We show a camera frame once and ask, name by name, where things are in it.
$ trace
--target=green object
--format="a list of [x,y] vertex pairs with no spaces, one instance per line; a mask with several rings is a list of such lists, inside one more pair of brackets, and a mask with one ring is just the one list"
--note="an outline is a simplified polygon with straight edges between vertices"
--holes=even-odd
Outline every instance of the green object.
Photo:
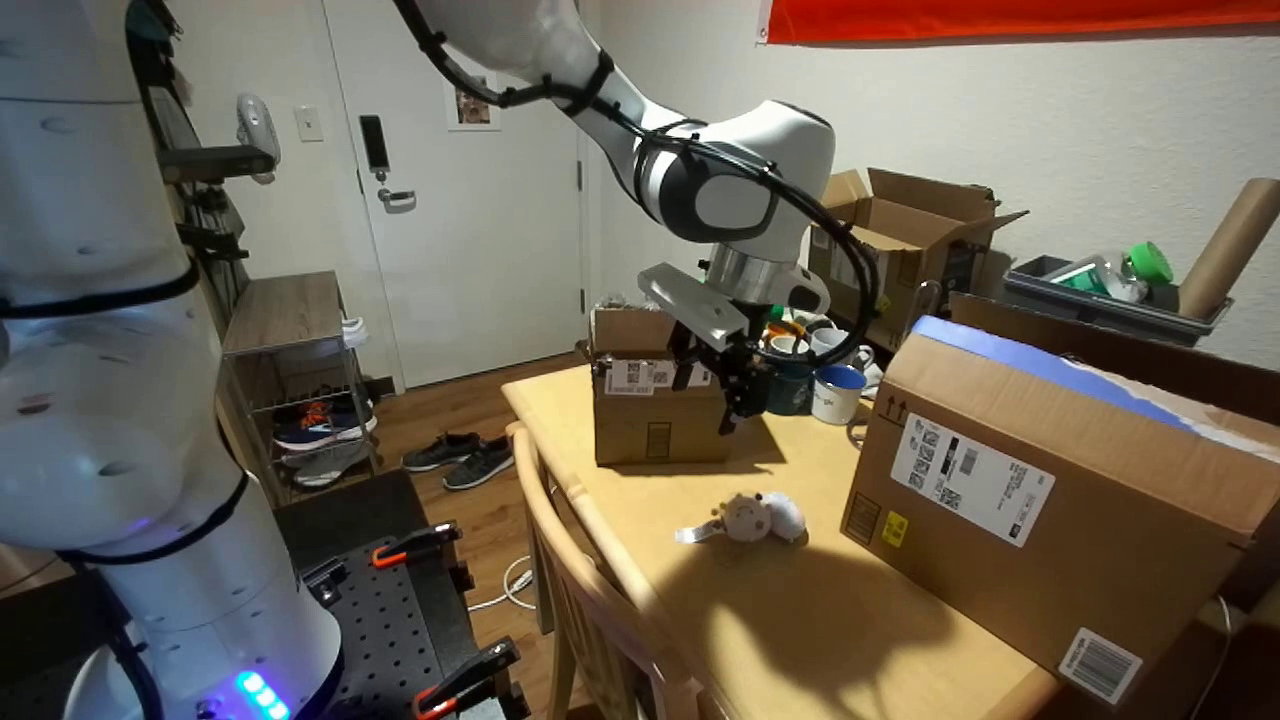
[[1172,284],[1168,255],[1152,238],[1129,247],[1129,270],[1149,284]]

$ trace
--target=wooden table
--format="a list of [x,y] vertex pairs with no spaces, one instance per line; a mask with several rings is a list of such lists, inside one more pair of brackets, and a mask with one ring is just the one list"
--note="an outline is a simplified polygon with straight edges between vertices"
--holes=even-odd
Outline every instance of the wooden table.
[[[1052,674],[839,532],[854,442],[768,414],[782,465],[632,477],[591,458],[587,366],[504,382],[622,591],[723,717],[1022,717]],[[679,544],[732,492],[786,492],[808,544]]]

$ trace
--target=white door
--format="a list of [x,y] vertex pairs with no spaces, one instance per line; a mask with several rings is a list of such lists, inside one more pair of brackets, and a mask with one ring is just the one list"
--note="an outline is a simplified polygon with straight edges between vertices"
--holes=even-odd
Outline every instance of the white door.
[[390,0],[323,0],[398,388],[570,350],[585,336],[580,133],[473,110]]

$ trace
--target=floor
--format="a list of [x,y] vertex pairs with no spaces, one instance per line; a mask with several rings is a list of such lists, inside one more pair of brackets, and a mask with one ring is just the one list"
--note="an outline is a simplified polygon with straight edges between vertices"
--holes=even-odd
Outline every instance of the floor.
[[[500,437],[514,414],[508,398],[500,397],[500,382],[567,366],[570,357],[521,363],[473,380],[450,380],[436,388],[417,388],[380,398],[374,408],[374,452],[385,466],[398,466],[408,452],[432,442],[439,430],[481,430],[485,441]],[[514,471],[500,471],[494,478],[473,488],[473,492],[444,492],[444,471],[421,471],[413,477],[417,494],[422,502],[422,517],[450,520],[462,538],[458,555],[473,567],[475,588],[467,591],[473,603],[485,603],[500,597],[504,571],[525,563],[526,553],[526,520]],[[537,610],[514,603],[491,603],[485,610],[473,610],[475,645],[511,637],[521,648],[514,660],[514,684],[526,697],[530,717],[543,717],[553,697],[553,639],[540,637]],[[601,717],[587,709],[587,699],[574,691],[570,717]]]

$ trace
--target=wooden chair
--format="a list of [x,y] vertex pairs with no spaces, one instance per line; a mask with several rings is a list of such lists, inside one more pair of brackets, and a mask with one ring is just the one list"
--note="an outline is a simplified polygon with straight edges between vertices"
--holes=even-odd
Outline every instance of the wooden chair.
[[554,633],[553,720],[564,720],[574,674],[608,720],[700,717],[700,691],[643,626],[637,603],[570,538],[548,494],[526,428],[511,422],[514,477],[530,520],[530,563]]

